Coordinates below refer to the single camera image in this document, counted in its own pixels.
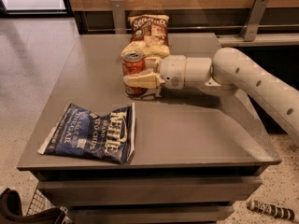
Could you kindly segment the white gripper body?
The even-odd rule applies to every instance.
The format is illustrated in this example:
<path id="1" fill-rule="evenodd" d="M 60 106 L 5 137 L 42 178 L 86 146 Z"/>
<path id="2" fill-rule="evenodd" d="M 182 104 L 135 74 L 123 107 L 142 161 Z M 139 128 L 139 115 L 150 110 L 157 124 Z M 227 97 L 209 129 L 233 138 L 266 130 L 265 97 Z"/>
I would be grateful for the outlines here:
<path id="1" fill-rule="evenodd" d="M 159 74 L 167 89 L 181 90 L 184 87 L 186 57 L 170 55 L 160 62 Z"/>

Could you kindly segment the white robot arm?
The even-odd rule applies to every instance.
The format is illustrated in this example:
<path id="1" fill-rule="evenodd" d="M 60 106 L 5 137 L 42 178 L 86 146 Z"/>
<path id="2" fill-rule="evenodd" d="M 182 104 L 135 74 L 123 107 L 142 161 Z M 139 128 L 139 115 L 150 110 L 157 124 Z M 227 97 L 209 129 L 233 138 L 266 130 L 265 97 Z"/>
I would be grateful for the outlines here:
<path id="1" fill-rule="evenodd" d="M 238 90 L 250 96 L 295 142 L 299 142 L 299 91 L 268 73 L 249 56 L 222 48 L 208 57 L 170 55 L 123 78 L 133 88 L 196 88 L 214 96 Z"/>

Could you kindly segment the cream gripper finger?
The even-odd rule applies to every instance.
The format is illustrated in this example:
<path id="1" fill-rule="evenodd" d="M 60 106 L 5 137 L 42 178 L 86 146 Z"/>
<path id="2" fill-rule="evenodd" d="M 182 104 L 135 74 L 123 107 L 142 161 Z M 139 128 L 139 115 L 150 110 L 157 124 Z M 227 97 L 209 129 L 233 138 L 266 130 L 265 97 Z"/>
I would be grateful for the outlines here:
<path id="1" fill-rule="evenodd" d="M 155 73 L 152 69 L 124 76 L 123 81 L 129 87 L 146 89 L 156 89 L 165 83 L 161 75 Z"/>
<path id="2" fill-rule="evenodd" d="M 161 62 L 161 58 L 160 57 L 156 57 L 156 56 L 152 56 L 152 57 L 147 57 L 145 59 L 145 67 L 147 69 L 157 69 L 159 64 Z"/>

